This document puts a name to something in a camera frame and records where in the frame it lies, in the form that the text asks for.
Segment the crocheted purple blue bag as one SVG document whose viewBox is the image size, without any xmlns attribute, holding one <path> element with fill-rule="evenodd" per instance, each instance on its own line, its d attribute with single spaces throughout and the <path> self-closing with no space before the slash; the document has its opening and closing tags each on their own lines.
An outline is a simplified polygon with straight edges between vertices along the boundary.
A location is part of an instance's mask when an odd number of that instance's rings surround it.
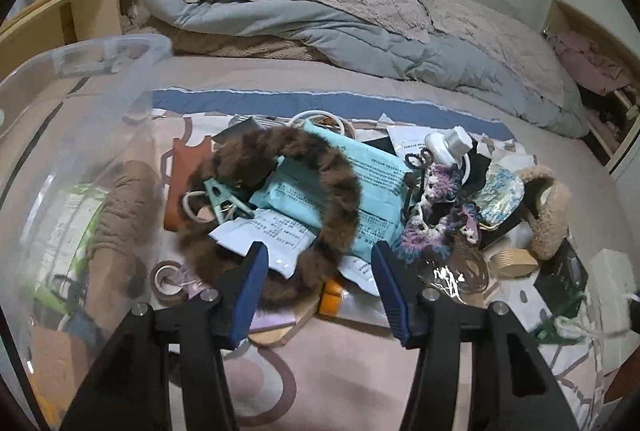
<svg viewBox="0 0 640 431">
<path fill-rule="evenodd" d="M 400 260 L 445 261 L 458 240 L 471 247 L 480 243 L 478 209 L 462 192 L 462 170 L 436 162 L 432 152 L 405 156 L 408 188 L 401 217 L 404 229 L 393 243 Z"/>
</svg>

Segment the brown furry headband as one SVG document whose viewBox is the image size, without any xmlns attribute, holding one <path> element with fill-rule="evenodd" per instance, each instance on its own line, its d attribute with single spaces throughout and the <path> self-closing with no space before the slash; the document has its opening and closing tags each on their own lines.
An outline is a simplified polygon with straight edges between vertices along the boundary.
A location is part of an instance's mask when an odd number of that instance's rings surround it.
<svg viewBox="0 0 640 431">
<path fill-rule="evenodd" d="M 204 182 L 215 179 L 227 185 L 247 204 L 276 169 L 276 157 L 264 151 L 272 129 L 247 132 L 220 145 L 194 169 L 178 201 L 177 250 L 204 285 L 215 286 L 224 273 L 239 267 L 254 241 L 266 245 L 269 271 L 258 304 L 264 311 L 288 309 L 317 295 L 346 255 L 314 229 L 270 208 L 252 209 L 253 219 L 238 211 L 232 220 L 216 221 Z"/>
</svg>

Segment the carved wooden tag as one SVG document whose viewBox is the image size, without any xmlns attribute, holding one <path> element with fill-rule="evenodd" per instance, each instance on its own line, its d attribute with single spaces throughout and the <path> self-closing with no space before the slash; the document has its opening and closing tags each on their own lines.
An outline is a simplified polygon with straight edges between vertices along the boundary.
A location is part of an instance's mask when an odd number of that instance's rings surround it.
<svg viewBox="0 0 640 431">
<path fill-rule="evenodd" d="M 34 326 L 30 352 L 37 392 L 58 408 L 69 407 L 91 363 L 85 342 L 64 331 Z"/>
</svg>

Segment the washi tape roll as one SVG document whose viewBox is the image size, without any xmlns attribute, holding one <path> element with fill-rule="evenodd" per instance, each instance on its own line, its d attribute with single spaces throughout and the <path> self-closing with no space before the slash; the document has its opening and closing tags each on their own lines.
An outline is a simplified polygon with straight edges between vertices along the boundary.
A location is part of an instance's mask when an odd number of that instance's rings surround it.
<svg viewBox="0 0 640 431">
<path fill-rule="evenodd" d="M 157 262 L 150 272 L 150 286 L 161 307 L 177 307 L 189 299 L 182 284 L 181 264 L 176 261 Z"/>
</svg>

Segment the green clothes peg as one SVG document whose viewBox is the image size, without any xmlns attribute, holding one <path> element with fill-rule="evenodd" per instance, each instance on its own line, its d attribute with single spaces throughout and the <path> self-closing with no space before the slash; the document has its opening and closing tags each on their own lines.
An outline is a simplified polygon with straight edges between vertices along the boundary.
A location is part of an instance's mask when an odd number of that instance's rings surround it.
<svg viewBox="0 0 640 431">
<path fill-rule="evenodd" d="M 210 206 L 213 208 L 215 219 L 219 224 L 232 220 L 238 211 L 241 216 L 253 219 L 254 211 L 236 197 L 227 185 L 215 179 L 208 179 L 204 182 L 204 188 Z"/>
</svg>

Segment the oval wooden box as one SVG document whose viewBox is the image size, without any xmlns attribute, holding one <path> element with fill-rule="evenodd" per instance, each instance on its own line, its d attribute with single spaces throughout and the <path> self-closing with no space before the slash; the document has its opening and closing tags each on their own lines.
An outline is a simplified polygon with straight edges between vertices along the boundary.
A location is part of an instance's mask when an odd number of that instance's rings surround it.
<svg viewBox="0 0 640 431">
<path fill-rule="evenodd" d="M 518 279 L 537 271 L 539 263 L 527 250 L 504 248 L 493 255 L 489 264 L 499 278 Z"/>
</svg>

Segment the teal wipes pack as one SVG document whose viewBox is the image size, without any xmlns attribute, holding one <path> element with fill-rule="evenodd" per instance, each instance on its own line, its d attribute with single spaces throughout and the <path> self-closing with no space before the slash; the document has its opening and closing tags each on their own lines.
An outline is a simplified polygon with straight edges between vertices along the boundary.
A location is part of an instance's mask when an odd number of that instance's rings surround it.
<svg viewBox="0 0 640 431">
<path fill-rule="evenodd" d="M 409 172 L 399 157 L 314 126 L 275 128 L 265 141 L 277 165 L 252 204 L 305 224 L 366 262 L 375 243 L 399 235 Z"/>
</svg>

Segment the floral fabric pouch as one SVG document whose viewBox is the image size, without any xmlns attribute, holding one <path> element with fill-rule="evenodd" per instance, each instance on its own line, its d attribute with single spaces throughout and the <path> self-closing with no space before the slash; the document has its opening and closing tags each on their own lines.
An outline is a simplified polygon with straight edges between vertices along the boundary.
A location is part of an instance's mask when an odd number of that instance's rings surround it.
<svg viewBox="0 0 640 431">
<path fill-rule="evenodd" d="M 525 186 L 514 172 L 497 164 L 490 164 L 485 174 L 485 185 L 470 196 L 477 206 L 478 223 L 487 231 L 495 231 L 524 198 Z"/>
</svg>

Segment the white pump bottle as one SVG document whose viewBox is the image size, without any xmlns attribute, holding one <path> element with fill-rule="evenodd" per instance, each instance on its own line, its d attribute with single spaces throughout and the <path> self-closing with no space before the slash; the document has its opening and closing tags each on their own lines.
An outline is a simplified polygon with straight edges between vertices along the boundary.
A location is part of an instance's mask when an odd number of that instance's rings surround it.
<svg viewBox="0 0 640 431">
<path fill-rule="evenodd" d="M 448 168 L 462 166 L 463 157 L 473 148 L 473 140 L 462 127 L 455 126 L 446 131 L 434 131 L 424 139 L 425 147 L 430 151 L 434 162 Z"/>
</svg>

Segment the black product box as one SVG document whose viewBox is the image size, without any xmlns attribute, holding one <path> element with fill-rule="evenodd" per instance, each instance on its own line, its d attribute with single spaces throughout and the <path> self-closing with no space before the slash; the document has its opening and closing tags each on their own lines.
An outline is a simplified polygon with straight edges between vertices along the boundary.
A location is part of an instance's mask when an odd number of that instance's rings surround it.
<svg viewBox="0 0 640 431">
<path fill-rule="evenodd" d="M 587 281 L 585 266 L 564 238 L 554 256 L 541 264 L 534 286 L 549 310 L 558 315 L 582 302 Z"/>
</svg>

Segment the clear plastic storage bin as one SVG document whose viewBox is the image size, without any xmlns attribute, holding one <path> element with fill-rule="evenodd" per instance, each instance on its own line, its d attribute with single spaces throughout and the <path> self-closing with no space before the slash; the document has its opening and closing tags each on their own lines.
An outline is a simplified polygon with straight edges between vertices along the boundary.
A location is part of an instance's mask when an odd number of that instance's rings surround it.
<svg viewBox="0 0 640 431">
<path fill-rule="evenodd" d="M 55 430 L 130 307 L 149 298 L 164 185 L 159 35 L 76 42 L 1 84 L 1 384 Z"/>
</svg>

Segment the green wet wipes pack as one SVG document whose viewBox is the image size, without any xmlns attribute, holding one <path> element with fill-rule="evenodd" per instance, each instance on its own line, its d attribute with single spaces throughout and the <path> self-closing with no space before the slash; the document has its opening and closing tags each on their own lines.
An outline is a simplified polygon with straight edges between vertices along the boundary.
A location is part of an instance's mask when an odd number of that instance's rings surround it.
<svg viewBox="0 0 640 431">
<path fill-rule="evenodd" d="M 36 266 L 27 283 L 43 309 L 65 317 L 84 306 L 89 247 L 107 194 L 80 183 L 56 195 L 36 236 Z"/>
</svg>

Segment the grey blue quilt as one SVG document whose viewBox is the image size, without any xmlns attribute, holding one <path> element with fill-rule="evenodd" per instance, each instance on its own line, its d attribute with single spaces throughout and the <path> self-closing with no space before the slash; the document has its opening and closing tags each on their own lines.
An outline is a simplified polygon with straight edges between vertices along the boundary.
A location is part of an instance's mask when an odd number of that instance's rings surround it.
<svg viewBox="0 0 640 431">
<path fill-rule="evenodd" d="M 146 28 L 178 53 L 220 58 L 322 61 L 380 78 L 422 81 L 473 96 L 531 124 L 582 138 L 588 116 L 562 67 L 537 82 L 465 40 L 445 34 L 422 42 L 346 12 L 304 0 L 142 0 Z"/>
</svg>

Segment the beige quilted pillow right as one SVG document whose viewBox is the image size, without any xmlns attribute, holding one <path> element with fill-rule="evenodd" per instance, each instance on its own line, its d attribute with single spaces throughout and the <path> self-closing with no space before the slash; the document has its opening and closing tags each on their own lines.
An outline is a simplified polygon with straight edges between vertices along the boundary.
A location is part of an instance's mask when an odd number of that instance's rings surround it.
<svg viewBox="0 0 640 431">
<path fill-rule="evenodd" d="M 524 86 L 555 105 L 564 82 L 553 50 L 522 22 L 472 0 L 419 0 L 439 32 L 460 38 L 495 58 Z"/>
</svg>

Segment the wooden shelf unit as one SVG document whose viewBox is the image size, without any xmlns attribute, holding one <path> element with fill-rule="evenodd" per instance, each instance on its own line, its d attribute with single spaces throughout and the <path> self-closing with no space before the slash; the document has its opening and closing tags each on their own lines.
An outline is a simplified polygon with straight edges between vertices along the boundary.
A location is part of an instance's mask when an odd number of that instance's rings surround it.
<svg viewBox="0 0 640 431">
<path fill-rule="evenodd" d="M 38 0 L 1 25 L 1 76 L 66 44 L 122 33 L 140 0 Z"/>
</svg>

